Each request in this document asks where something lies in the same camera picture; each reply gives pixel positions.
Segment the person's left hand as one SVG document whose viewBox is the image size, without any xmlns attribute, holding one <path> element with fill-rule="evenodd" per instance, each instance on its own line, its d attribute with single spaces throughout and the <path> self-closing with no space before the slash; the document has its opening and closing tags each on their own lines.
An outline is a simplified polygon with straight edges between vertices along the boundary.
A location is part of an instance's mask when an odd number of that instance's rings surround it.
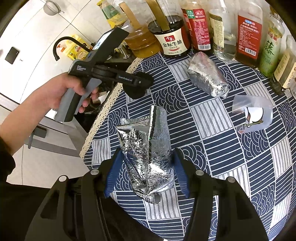
<svg viewBox="0 0 296 241">
<path fill-rule="evenodd" d="M 26 102 L 33 107 L 36 113 L 45 116 L 51 109 L 58 109 L 67 90 L 74 90 L 80 96 L 85 94 L 85 89 L 79 78 L 62 73 L 36 89 L 26 99 Z"/>
</svg>

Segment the person's left forearm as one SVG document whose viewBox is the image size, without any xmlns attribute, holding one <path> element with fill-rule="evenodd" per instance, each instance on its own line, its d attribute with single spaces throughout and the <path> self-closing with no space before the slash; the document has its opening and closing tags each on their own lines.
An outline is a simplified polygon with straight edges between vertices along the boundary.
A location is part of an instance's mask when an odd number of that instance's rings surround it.
<svg viewBox="0 0 296 241">
<path fill-rule="evenodd" d="M 1 124 L 1 138 L 11 155 L 21 148 L 50 109 L 45 96 L 34 91 L 5 118 Z"/>
</svg>

